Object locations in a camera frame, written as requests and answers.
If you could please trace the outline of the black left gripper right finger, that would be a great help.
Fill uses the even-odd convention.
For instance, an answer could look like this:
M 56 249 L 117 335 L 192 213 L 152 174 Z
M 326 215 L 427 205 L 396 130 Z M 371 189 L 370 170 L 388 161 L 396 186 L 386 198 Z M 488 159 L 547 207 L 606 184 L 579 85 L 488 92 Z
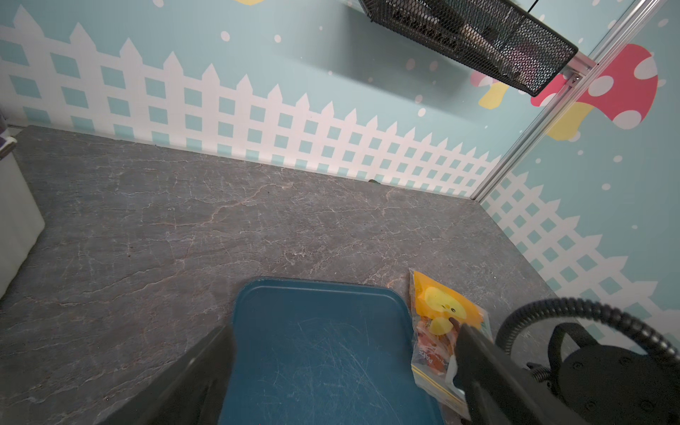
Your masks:
M 478 329 L 461 327 L 455 358 L 472 424 L 584 423 Z

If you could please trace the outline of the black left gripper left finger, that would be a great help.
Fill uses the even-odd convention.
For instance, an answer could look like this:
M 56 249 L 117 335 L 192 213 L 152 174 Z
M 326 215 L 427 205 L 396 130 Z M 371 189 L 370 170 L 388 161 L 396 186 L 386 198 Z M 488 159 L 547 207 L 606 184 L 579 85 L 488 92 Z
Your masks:
M 234 366 L 234 333 L 213 329 L 104 424 L 216 424 Z

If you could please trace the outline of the candy ziploc bag yellow label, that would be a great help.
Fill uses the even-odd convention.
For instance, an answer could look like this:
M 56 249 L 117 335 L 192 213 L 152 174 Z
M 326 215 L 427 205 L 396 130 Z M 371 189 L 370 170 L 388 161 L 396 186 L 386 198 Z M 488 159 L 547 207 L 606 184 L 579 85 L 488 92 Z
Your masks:
M 469 325 L 492 340 L 487 311 L 421 272 L 411 269 L 410 312 L 414 328 L 411 369 L 415 384 L 464 419 L 465 393 L 454 384 L 458 373 L 455 348 L 460 329 Z

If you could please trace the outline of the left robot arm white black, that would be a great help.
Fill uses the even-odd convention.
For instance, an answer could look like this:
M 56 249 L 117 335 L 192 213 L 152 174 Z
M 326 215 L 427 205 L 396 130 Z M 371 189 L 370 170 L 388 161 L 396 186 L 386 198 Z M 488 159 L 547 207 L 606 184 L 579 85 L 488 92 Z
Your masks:
M 650 356 L 583 342 L 558 358 L 564 323 L 549 344 L 550 368 L 521 369 L 481 333 L 464 326 L 456 348 L 474 424 L 677 424 L 679 392 Z M 106 418 L 107 424 L 215 424 L 237 352 L 230 327 L 216 329 L 145 390 Z

